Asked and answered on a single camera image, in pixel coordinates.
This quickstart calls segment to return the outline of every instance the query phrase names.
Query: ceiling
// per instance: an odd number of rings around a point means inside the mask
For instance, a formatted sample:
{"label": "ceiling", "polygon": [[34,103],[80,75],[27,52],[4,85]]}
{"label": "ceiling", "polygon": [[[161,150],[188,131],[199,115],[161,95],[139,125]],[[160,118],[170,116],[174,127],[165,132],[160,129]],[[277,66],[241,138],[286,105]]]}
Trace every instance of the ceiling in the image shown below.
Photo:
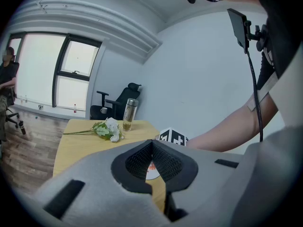
{"label": "ceiling", "polygon": [[195,4],[190,4],[187,0],[137,0],[142,5],[153,11],[165,24],[169,27],[182,20],[213,13],[226,11],[233,7],[241,11],[263,12],[264,10],[256,5],[239,4],[227,1],[217,3],[208,2],[206,0],[196,0]]}

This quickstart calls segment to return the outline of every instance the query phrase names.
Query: headrest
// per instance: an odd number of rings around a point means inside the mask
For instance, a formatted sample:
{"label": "headrest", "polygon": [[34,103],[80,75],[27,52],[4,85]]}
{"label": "headrest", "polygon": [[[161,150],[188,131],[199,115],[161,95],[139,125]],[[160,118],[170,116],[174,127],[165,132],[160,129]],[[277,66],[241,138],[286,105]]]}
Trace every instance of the headrest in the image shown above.
{"label": "headrest", "polygon": [[138,88],[139,88],[139,84],[135,84],[133,82],[131,82],[130,84],[128,84],[128,88],[131,89],[132,91],[138,91]]}

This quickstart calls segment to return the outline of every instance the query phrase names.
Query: window sill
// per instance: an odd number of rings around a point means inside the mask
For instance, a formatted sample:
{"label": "window sill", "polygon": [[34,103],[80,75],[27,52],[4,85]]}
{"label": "window sill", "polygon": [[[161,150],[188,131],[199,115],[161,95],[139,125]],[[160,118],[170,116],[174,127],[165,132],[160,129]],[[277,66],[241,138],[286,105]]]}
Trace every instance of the window sill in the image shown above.
{"label": "window sill", "polygon": [[43,109],[39,110],[38,105],[39,104],[32,102],[26,103],[25,100],[21,103],[21,100],[16,98],[15,104],[12,105],[12,107],[62,119],[85,119],[85,111],[77,111],[77,113],[74,113],[72,109],[59,107],[53,108],[47,105],[44,105]]}

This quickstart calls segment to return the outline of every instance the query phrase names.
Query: white flower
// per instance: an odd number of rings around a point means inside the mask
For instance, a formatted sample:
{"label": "white flower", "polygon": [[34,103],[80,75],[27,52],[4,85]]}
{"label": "white flower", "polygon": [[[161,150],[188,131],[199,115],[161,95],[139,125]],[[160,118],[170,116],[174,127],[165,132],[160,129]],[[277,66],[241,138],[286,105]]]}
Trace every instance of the white flower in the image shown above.
{"label": "white flower", "polygon": [[117,142],[118,140],[120,140],[120,137],[118,134],[114,134],[112,137],[110,137],[111,142]]}
{"label": "white flower", "polygon": [[118,129],[118,121],[113,118],[106,119],[105,125],[112,132],[115,132]]}

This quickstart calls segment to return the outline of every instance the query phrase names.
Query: wooden table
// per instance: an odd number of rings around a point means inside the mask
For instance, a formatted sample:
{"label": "wooden table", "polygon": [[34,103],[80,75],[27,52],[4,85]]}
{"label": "wooden table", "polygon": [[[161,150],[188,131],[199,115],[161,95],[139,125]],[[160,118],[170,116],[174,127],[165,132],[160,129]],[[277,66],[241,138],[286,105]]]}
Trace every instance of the wooden table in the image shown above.
{"label": "wooden table", "polygon": [[[64,133],[89,130],[95,120],[69,120]],[[128,143],[141,140],[154,139],[159,132],[147,121],[136,120],[133,123],[132,130],[125,132],[125,138],[119,142],[113,143],[109,140],[103,140],[95,135],[63,135],[58,147],[56,160],[53,168],[53,176],[61,173],[63,170],[79,161],[81,158],[103,150],[119,147]],[[164,211],[165,202],[165,183],[159,176],[154,180],[146,181],[152,186],[152,198],[161,211]]]}

